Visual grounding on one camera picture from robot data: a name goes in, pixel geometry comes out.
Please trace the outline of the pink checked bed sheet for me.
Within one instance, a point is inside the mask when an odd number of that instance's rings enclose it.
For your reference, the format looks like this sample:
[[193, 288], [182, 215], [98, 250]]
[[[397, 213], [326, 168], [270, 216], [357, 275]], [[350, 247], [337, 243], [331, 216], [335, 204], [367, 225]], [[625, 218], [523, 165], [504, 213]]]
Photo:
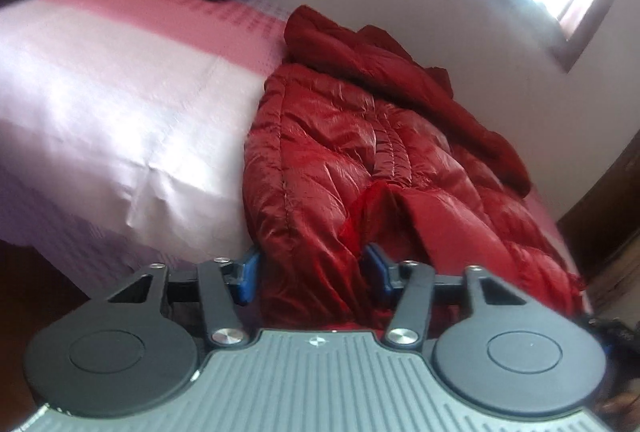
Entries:
[[89, 295], [154, 262], [258, 247], [244, 146], [290, 15], [261, 0], [4, 8], [2, 238]]

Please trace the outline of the red puffer coat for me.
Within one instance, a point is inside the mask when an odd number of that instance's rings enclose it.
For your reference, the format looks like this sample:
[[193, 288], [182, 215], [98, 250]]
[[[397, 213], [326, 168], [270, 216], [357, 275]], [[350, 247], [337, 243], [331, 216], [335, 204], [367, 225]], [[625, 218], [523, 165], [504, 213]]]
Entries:
[[529, 210], [521, 158], [454, 100], [448, 73], [373, 25], [297, 8], [244, 146], [269, 327], [382, 330], [364, 249], [441, 275], [480, 265], [560, 314], [584, 286]]

